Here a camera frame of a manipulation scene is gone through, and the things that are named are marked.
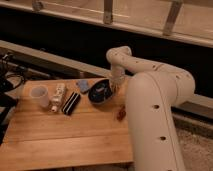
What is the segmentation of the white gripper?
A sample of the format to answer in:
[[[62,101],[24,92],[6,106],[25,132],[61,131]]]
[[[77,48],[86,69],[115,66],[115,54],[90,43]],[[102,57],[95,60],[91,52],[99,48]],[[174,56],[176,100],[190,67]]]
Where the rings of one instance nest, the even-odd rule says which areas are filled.
[[[120,66],[111,67],[110,86],[112,90],[117,90],[125,79],[125,69]]]

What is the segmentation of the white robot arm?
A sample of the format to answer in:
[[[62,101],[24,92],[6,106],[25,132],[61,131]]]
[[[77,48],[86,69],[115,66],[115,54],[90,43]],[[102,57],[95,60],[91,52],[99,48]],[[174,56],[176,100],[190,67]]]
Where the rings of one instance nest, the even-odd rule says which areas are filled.
[[[106,58],[113,88],[122,84],[126,71],[133,73],[126,88],[125,109],[135,171],[186,171],[171,108],[194,94],[191,73],[136,58],[127,46],[108,50]]]

